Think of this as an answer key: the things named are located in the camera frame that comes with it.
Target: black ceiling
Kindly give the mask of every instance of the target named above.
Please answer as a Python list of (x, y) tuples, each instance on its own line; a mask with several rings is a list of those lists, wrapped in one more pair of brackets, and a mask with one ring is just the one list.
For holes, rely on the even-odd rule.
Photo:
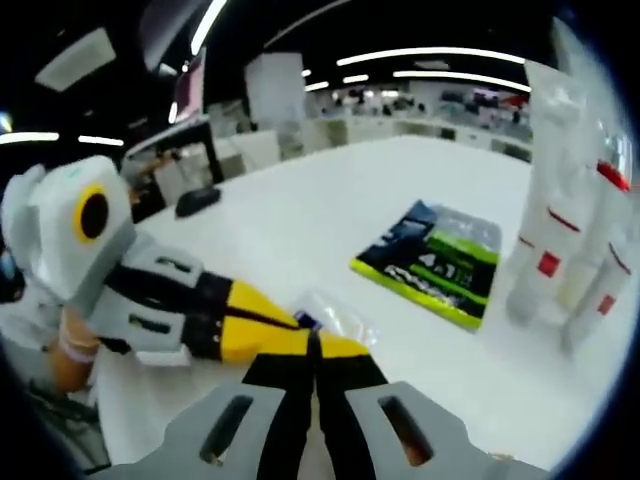
[[(164, 62), (177, 70), (189, 58), (191, 34), (208, 3), (203, 1), (165, 55)], [(207, 103), (243, 96), (243, 67), (265, 50), (265, 43), (331, 3), (229, 0), (207, 40)], [(329, 80), (337, 84), (344, 76), (360, 73), (369, 74), (373, 82), (388, 81), (398, 68), (415, 69), (416, 59), (412, 57), (335, 65), (342, 57), (392, 48), (484, 48), (555, 64), (549, 40), (550, 6), (536, 5), (523, 12), (524, 7), (516, 7), (513, 2), (476, 2), (469, 6), (422, 0), (338, 3), (272, 42), (266, 51), (302, 52), (305, 67), (313, 71), (309, 83)], [(12, 115), (14, 128), (54, 130), (70, 139), (78, 134), (117, 137), (126, 144), (164, 128), (175, 78), (160, 78), (144, 66), (138, 30), (148, 4), (149, 0), (52, 0), (41, 4), (16, 2), (11, 11), (5, 8), (0, 25), (4, 46), (0, 53), (4, 70), (0, 76), (0, 109)], [(107, 30), (116, 61), (62, 93), (34, 82), (49, 61), (97, 27)], [(454, 71), (526, 83), (522, 67), (510, 62), (466, 56), (437, 59), (446, 60)], [(142, 127), (129, 127), (141, 119), (146, 119)], [(65, 155), (80, 154), (65, 151)]]

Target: plastic bag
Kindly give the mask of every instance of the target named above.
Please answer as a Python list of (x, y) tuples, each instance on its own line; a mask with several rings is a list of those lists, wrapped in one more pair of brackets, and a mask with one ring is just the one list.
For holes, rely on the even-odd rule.
[(290, 311), (301, 325), (308, 328), (326, 328), (366, 347), (371, 347), (378, 340), (378, 331), (350, 305), (319, 290), (303, 294)]

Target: black mouse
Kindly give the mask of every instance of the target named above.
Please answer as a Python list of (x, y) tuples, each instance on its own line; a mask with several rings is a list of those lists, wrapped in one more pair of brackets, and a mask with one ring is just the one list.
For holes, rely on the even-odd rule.
[(176, 205), (176, 218), (190, 217), (220, 200), (222, 192), (215, 187), (205, 187), (184, 193)]

